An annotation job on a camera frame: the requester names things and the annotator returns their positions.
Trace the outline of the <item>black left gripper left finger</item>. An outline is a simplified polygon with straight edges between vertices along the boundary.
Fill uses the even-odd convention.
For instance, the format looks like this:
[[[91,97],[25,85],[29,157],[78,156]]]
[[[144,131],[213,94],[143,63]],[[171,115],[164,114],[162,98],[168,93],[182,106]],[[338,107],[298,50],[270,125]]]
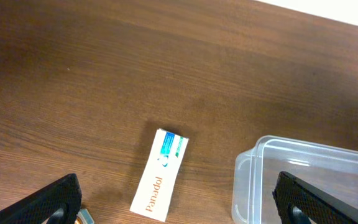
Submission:
[[[68,174],[0,211],[0,224],[74,223],[81,207],[76,174]]]

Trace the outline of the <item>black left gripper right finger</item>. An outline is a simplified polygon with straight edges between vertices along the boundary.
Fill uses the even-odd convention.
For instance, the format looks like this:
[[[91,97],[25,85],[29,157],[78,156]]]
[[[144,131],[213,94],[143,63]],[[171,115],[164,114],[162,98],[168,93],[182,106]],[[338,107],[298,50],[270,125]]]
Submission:
[[[358,224],[358,209],[289,172],[279,173],[272,195],[282,223]]]

